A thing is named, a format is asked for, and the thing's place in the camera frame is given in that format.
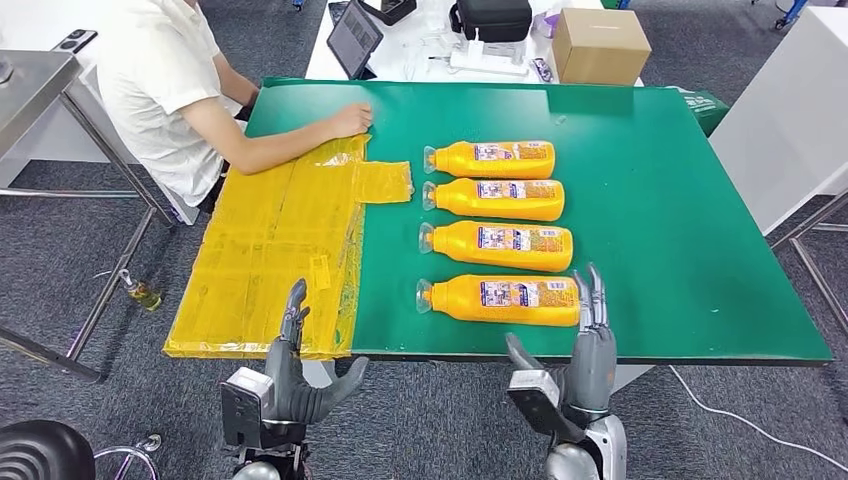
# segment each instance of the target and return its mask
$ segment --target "black bag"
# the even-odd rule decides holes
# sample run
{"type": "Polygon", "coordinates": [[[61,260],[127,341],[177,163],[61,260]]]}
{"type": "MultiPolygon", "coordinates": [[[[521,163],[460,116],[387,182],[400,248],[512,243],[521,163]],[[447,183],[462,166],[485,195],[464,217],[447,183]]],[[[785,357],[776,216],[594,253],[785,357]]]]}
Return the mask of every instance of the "black bag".
{"type": "Polygon", "coordinates": [[[450,10],[451,30],[482,42],[520,42],[533,21],[528,0],[456,0],[450,10]]]}

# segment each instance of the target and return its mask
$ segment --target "orange bottle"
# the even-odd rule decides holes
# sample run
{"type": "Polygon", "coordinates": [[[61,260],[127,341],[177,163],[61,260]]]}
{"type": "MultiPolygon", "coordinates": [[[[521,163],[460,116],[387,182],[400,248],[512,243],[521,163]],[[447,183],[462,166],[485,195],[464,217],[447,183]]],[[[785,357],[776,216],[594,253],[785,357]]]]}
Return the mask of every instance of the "orange bottle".
{"type": "Polygon", "coordinates": [[[552,222],[565,206],[556,180],[471,180],[446,185],[424,182],[424,210],[442,208],[457,215],[552,222]]]}
{"type": "Polygon", "coordinates": [[[424,147],[424,172],[455,177],[545,179],[554,171],[551,142],[457,142],[445,148],[424,147]]]}
{"type": "Polygon", "coordinates": [[[418,246],[421,253],[435,250],[460,262],[542,272],[565,270],[574,252],[571,232],[564,228],[470,220],[436,228],[422,223],[418,246]]]}
{"type": "Polygon", "coordinates": [[[571,327],[579,320],[577,298],[571,277],[460,275],[436,284],[419,280],[416,306],[457,320],[571,327]]]}

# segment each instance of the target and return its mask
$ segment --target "black stool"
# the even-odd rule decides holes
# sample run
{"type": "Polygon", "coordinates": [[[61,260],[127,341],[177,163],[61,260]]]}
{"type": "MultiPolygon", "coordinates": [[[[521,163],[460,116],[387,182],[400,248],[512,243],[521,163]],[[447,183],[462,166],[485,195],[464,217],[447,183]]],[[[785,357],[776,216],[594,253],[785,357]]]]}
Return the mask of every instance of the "black stool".
{"type": "Polygon", "coordinates": [[[94,461],[113,453],[126,454],[115,480],[124,478],[138,458],[151,480],[158,480],[156,464],[147,454],[161,445],[151,435],[136,446],[109,447],[93,453],[79,432],[59,422],[33,420],[0,429],[0,480],[95,480],[94,461]]]}

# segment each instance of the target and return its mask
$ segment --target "wire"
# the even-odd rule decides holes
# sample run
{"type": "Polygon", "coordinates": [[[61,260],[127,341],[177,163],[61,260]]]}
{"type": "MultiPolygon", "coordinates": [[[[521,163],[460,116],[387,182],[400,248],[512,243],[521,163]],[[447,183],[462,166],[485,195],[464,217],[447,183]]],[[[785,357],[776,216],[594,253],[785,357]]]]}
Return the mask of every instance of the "wire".
{"type": "Polygon", "coordinates": [[[743,418],[743,417],[740,417],[739,415],[736,415],[735,413],[727,412],[727,411],[725,411],[725,410],[719,410],[719,409],[717,409],[717,408],[710,408],[710,407],[708,407],[708,406],[704,405],[703,403],[701,403],[701,401],[700,401],[700,400],[698,400],[698,397],[696,397],[696,396],[695,396],[695,394],[694,394],[694,393],[692,393],[692,390],[689,388],[689,385],[687,385],[687,384],[686,384],[686,381],[685,381],[685,380],[683,380],[683,377],[681,377],[681,376],[680,376],[680,374],[679,374],[679,373],[677,373],[677,369],[675,369],[675,368],[674,368],[673,366],[671,366],[671,365],[669,365],[669,366],[668,366],[668,368],[670,368],[670,369],[671,369],[671,373],[673,373],[673,374],[674,374],[674,376],[675,376],[675,377],[677,377],[677,379],[678,379],[678,380],[680,380],[680,383],[683,385],[683,388],[685,388],[685,389],[686,389],[686,393],[688,393],[688,394],[689,394],[689,396],[690,396],[690,397],[692,397],[692,400],[694,400],[694,401],[695,401],[695,403],[696,403],[696,404],[698,404],[698,406],[699,406],[699,407],[701,407],[701,408],[703,408],[704,410],[706,410],[706,411],[708,411],[708,412],[710,412],[710,413],[718,413],[719,415],[726,415],[726,416],[728,416],[728,417],[735,418],[736,420],[739,420],[740,422],[742,422],[742,423],[744,423],[744,424],[748,425],[749,427],[753,428],[754,430],[756,430],[757,432],[761,433],[763,436],[765,436],[766,438],[768,438],[769,440],[771,440],[771,441],[773,441],[773,442],[775,442],[775,443],[779,443],[780,445],[785,445],[785,446],[787,446],[787,447],[797,448],[798,450],[803,450],[803,451],[805,451],[805,452],[810,452],[810,453],[812,453],[812,454],[814,454],[814,455],[817,455],[818,457],[820,457],[820,458],[822,458],[822,459],[824,459],[824,460],[827,460],[828,462],[830,462],[830,463],[832,463],[832,464],[836,465],[836,466],[837,466],[838,468],[840,468],[842,471],[844,471],[844,472],[848,472],[848,467],[846,467],[845,465],[842,465],[841,463],[839,463],[839,462],[837,462],[836,460],[834,460],[834,459],[832,459],[832,458],[828,457],[827,455],[825,455],[825,454],[823,454],[823,453],[819,452],[818,450],[813,450],[813,449],[812,449],[812,448],[810,448],[810,447],[805,447],[805,446],[803,446],[803,445],[798,445],[797,443],[792,443],[792,442],[787,442],[787,441],[781,440],[781,439],[779,439],[779,438],[777,438],[777,437],[774,437],[774,436],[772,436],[772,435],[769,435],[769,434],[768,434],[768,433],[766,433],[766,431],[765,431],[765,430],[763,430],[762,428],[760,428],[760,427],[758,427],[758,426],[754,425],[751,421],[749,421],[749,420],[747,420],[747,419],[745,419],[745,418],[743,418]]]}

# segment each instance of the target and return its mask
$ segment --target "gray carpet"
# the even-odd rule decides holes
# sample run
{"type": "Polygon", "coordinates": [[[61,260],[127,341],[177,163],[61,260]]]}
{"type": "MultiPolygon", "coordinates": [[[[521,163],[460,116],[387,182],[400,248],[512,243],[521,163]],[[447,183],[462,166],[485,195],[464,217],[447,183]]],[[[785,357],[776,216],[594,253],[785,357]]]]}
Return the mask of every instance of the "gray carpet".
{"type": "MultiPolygon", "coordinates": [[[[248,76],[303,74],[320,1],[307,0],[301,14],[281,0],[203,5],[230,61],[248,76]]],[[[779,40],[767,30],[778,13],[765,1],[751,7],[744,0],[635,0],[634,7],[654,47],[646,82],[706,88],[727,101],[779,40]],[[744,20],[760,10],[756,21],[744,20]],[[679,32],[687,29],[692,33],[683,38],[679,32]],[[723,32],[716,41],[736,51],[733,68],[722,49],[708,48],[712,36],[699,37],[717,35],[712,29],[723,32]],[[697,60],[674,64],[672,58],[689,58],[687,43],[699,42],[697,60]]],[[[16,181],[20,187],[104,184],[125,188],[108,165],[32,162],[16,181]]],[[[0,325],[67,348],[104,281],[92,277],[111,268],[142,212],[140,201],[132,200],[0,198],[0,325]]],[[[842,213],[848,221],[848,212],[842,213]]],[[[159,432],[166,443],[156,459],[165,478],[226,478],[234,461],[223,445],[217,382],[241,365],[261,368],[261,362],[171,359],[160,352],[206,221],[202,216],[197,226],[173,231],[154,225],[144,238],[131,268],[163,290],[164,304],[148,313],[124,295],[111,302],[83,354],[84,362],[108,372],[104,383],[86,386],[0,348],[0,424],[61,420],[95,448],[159,432]]],[[[811,233],[805,243],[848,305],[848,236],[811,233]]],[[[708,405],[848,463],[845,333],[797,257],[784,250],[778,258],[837,361],[822,369],[681,367],[680,373],[708,405]]],[[[316,478],[542,478],[546,441],[505,395],[509,372],[503,363],[372,364],[362,390],[310,432],[316,478]]],[[[848,478],[808,453],[701,411],[665,367],[617,393],[613,408],[627,429],[629,478],[848,478]]]]}
{"type": "MultiPolygon", "coordinates": [[[[808,5],[833,6],[835,0],[808,5]]],[[[774,0],[632,0],[653,47],[646,85],[707,90],[733,104],[791,30],[772,27],[783,13],[774,0]]]]}

